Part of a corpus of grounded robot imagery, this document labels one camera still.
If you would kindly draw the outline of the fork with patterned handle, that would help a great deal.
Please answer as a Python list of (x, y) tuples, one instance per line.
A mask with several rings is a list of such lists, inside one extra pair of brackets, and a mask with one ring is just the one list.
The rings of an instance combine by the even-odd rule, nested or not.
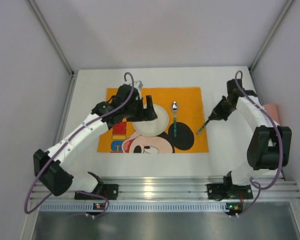
[(196, 132), (196, 134), (199, 135), (199, 134), (205, 129), (205, 127), (209, 124), (210, 121), (211, 121), (211, 120), (208, 119), (208, 120), (207, 120), (207, 121), (199, 128), (199, 130)]

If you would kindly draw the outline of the cream round plate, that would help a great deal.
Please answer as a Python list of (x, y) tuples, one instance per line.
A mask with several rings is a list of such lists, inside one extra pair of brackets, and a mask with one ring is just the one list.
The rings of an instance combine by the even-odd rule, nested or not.
[(155, 120), (132, 123), (135, 131), (146, 137), (154, 137), (163, 133), (170, 121), (167, 111), (162, 106), (154, 104), (153, 107), (157, 115)]

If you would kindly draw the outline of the spoon with patterned handle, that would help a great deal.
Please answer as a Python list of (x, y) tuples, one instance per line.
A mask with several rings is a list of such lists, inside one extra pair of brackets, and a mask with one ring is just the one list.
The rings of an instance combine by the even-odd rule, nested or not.
[(173, 136), (177, 137), (177, 113), (178, 113), (178, 103), (176, 101), (173, 101), (171, 104), (171, 110), (173, 113)]

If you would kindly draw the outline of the orange cartoon mouse placemat cloth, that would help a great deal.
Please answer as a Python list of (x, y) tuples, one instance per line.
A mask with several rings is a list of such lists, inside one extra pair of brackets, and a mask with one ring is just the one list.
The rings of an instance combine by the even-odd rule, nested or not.
[[(169, 116), (166, 130), (157, 136), (144, 136), (135, 131), (133, 122), (116, 124), (99, 138), (99, 153), (172, 154), (208, 153), (206, 132), (196, 134), (205, 119), (199, 87), (144, 88), (142, 95), (151, 95), (153, 105), (163, 107)], [(178, 104), (177, 137), (174, 137), (172, 102)]]

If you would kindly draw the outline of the pink plastic cup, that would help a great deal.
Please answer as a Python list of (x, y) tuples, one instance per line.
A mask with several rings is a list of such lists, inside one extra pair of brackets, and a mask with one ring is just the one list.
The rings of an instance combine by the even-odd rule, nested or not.
[(263, 105), (265, 111), (269, 114), (269, 116), (279, 125), (281, 125), (280, 114), (278, 110), (278, 106), (275, 103), (267, 103)]

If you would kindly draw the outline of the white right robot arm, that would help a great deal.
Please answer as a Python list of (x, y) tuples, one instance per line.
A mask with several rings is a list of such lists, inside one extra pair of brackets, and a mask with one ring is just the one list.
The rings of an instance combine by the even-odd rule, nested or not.
[(269, 171), (275, 171), (273, 180), (261, 190), (271, 188), (278, 180), (281, 170), (289, 162), (292, 130), (281, 126), (262, 107), (257, 94), (246, 90), (241, 79), (226, 83), (227, 96), (223, 96), (214, 107), (209, 121), (227, 121), (232, 112), (238, 111), (252, 130), (252, 137), (246, 152), (246, 161), (229, 175), (234, 185), (252, 184)]

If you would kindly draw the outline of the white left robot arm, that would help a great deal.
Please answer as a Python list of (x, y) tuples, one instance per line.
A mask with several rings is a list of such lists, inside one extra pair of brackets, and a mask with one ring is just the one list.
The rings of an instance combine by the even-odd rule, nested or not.
[(157, 119), (150, 95), (146, 96), (147, 106), (143, 104), (142, 87), (141, 81), (124, 83), (109, 101), (98, 103), (86, 119), (62, 141), (46, 151), (39, 149), (34, 153), (34, 173), (54, 196), (67, 191), (92, 193), (102, 185), (101, 179), (92, 172), (84, 177), (75, 177), (70, 173), (80, 153), (100, 135), (123, 119), (128, 122)]

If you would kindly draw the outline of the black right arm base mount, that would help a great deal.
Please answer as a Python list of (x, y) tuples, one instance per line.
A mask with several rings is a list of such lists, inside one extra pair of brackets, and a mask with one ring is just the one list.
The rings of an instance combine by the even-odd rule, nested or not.
[(230, 185), (210, 183), (206, 185), (209, 200), (251, 200), (253, 193), (250, 185)]

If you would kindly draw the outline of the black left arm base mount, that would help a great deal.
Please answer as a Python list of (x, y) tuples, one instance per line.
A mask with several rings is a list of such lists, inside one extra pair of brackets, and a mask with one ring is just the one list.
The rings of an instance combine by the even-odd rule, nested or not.
[[(116, 200), (119, 193), (119, 185), (118, 184), (107, 184), (104, 183), (102, 186), (97, 186), (96, 190), (92, 192), (94, 195), (102, 196), (108, 200)], [(74, 195), (75, 200), (101, 200), (102, 198), (91, 196), (76, 192)]]

